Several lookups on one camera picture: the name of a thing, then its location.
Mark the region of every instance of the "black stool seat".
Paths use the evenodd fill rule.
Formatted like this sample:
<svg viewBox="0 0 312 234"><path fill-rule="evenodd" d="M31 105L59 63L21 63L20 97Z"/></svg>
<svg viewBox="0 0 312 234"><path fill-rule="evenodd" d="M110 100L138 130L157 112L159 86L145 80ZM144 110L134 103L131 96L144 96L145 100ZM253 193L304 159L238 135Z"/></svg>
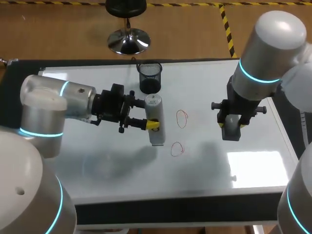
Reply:
<svg viewBox="0 0 312 234"><path fill-rule="evenodd" d="M106 0L105 3L107 12L118 18L139 16L146 6L146 0Z"/></svg>

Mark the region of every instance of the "wooden floor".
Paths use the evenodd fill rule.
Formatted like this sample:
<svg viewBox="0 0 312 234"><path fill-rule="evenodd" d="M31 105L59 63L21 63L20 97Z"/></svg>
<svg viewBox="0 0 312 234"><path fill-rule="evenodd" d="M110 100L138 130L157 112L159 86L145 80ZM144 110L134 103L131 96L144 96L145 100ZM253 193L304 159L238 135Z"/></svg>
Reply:
<svg viewBox="0 0 312 234"><path fill-rule="evenodd" d="M102 2L102 0L83 0ZM147 0L149 3L190 3L193 0ZM212 2L217 0L196 0ZM300 18L312 41L312 6L225 6L237 56L259 16L283 10ZM148 7L131 19L145 30L151 47L137 59L229 58L226 32L218 7ZM130 59L107 47L110 33L123 20L109 15L102 6L0 4L0 58L5 59ZM0 67L0 81L4 67ZM200 229L143 229L143 234L198 234ZM207 228L207 234L245 234L244 227Z"/></svg>

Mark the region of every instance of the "white table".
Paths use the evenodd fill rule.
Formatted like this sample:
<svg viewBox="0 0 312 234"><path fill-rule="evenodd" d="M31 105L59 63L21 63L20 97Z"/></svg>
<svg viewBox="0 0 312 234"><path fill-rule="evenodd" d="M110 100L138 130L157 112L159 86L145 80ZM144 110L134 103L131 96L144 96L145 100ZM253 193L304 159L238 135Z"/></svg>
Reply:
<svg viewBox="0 0 312 234"><path fill-rule="evenodd" d="M260 103L267 113L251 119L239 142L222 140L217 110L210 108L212 101L227 97L226 84L237 62L163 64L163 147L152 147L147 132L139 129L129 127L120 134L116 123L97 127L66 120L61 153L47 161L75 204L282 192L298 159L271 98ZM39 74L91 85L98 93L123 84L125 93L146 96L139 90L134 65L53 67ZM178 110L188 114L184 129L176 123ZM139 108L130 112L132 117L144 115ZM178 121L185 123L181 112ZM177 141L185 151L173 157L171 147ZM174 151L179 150L176 144Z"/></svg>

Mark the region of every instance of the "yellow black caution tape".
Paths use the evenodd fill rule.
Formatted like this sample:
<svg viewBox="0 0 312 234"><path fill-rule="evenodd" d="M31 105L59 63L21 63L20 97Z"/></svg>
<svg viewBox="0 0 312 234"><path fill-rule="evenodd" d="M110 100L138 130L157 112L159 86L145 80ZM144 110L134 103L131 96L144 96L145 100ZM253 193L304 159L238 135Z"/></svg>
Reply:
<svg viewBox="0 0 312 234"><path fill-rule="evenodd" d="M220 5L219 9L220 9L223 25L225 28L225 34L226 34L226 39L228 41L228 48L230 51L231 58L237 58L237 55L234 50L234 44L233 44L233 39L232 39L232 34L231 34L228 18L225 15L224 5Z"/></svg>
<svg viewBox="0 0 312 234"><path fill-rule="evenodd" d="M0 1L0 4L54 4L54 5L98 5L105 6L104 2L75 2L75 1ZM204 2L204 3L148 3L147 6L242 6L242 5L306 5L312 6L311 2Z"/></svg>

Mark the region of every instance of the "black mesh pen holder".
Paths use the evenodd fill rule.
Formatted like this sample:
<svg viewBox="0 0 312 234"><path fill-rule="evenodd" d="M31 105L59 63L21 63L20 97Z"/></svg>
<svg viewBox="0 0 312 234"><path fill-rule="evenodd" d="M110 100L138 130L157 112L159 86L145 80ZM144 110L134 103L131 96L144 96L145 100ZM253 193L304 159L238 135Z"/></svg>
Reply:
<svg viewBox="0 0 312 234"><path fill-rule="evenodd" d="M145 94L156 94L161 89L162 66L159 62L146 60L136 65L140 75L140 90Z"/></svg>

